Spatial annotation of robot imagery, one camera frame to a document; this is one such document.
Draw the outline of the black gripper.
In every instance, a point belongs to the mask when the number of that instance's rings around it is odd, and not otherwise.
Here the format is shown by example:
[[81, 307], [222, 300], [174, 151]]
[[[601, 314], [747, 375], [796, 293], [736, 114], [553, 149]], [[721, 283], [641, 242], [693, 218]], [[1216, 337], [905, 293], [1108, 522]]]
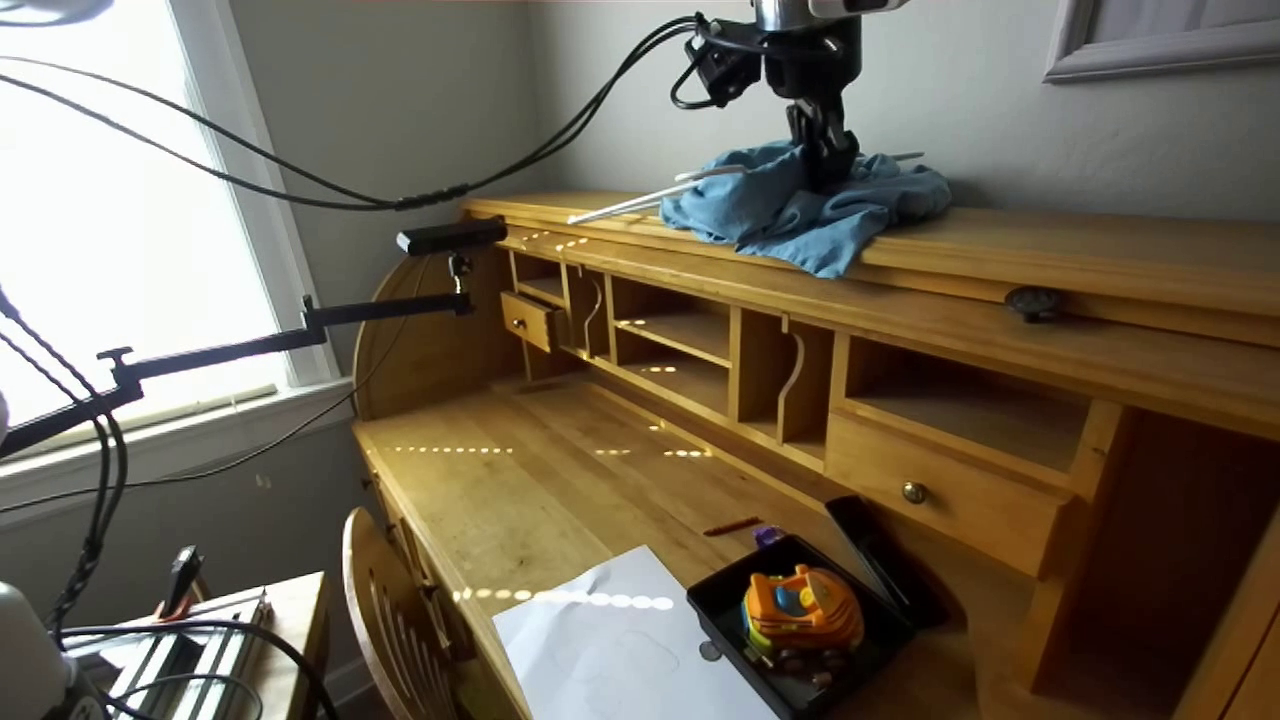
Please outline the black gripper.
[[842, 138], [842, 89], [861, 75], [861, 25], [835, 19], [764, 42], [768, 89], [788, 101], [815, 138]]

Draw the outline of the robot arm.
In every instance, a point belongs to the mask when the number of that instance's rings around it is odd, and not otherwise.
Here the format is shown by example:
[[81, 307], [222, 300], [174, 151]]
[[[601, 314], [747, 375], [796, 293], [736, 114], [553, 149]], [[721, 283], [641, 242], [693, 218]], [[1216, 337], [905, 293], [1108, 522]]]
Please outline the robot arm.
[[861, 19], [906, 0], [750, 0], [768, 89], [822, 139], [842, 145], [842, 89], [865, 68]]

